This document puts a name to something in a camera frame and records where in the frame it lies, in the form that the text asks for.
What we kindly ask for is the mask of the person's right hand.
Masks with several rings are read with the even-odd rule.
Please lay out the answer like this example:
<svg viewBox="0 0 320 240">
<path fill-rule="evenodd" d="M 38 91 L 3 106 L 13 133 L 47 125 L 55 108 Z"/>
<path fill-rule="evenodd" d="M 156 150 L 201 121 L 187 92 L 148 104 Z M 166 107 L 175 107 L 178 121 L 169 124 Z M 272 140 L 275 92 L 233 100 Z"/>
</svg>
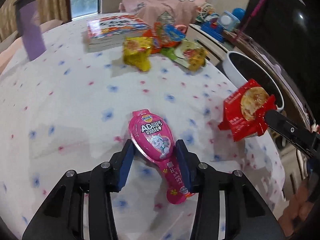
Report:
<svg viewBox="0 0 320 240">
<path fill-rule="evenodd" d="M 291 237 L 297 231 L 312 210 L 314 204 L 308 201 L 308 197 L 309 178 L 305 178 L 278 219 L 286 237 Z"/>
</svg>

